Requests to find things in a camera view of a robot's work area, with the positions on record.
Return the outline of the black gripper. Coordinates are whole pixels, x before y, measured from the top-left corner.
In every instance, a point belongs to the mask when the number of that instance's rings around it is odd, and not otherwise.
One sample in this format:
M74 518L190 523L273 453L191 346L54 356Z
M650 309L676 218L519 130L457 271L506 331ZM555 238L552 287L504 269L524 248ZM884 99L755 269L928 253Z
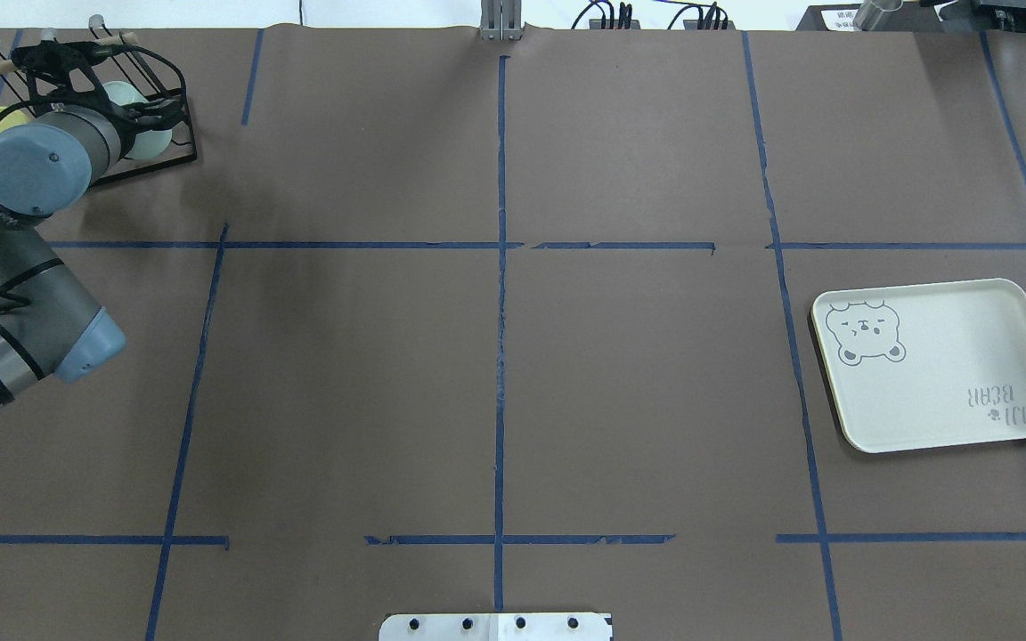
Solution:
M118 105L103 89L94 68L122 54L148 57L166 66L175 74L179 88L172 93L161 93L155 99ZM132 143L143 133L170 133L180 123L188 121L188 94L183 72L172 61L139 45L41 41L12 50L11 62L24 74L28 89L28 99L23 105L36 107L40 115L50 112L54 105L82 107L101 115L123 143Z

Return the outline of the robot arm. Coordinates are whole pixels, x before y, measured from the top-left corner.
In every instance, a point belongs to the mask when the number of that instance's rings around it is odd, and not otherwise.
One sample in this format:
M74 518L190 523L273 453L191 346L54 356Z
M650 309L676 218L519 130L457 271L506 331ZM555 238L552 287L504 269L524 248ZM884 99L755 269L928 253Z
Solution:
M102 62L155 58L134 34L44 39L0 61L28 96L0 110L0 410L49 375L80 380L125 348L125 333L37 227L114 182L143 156L139 137L191 124L186 78L175 89L122 99L98 80Z

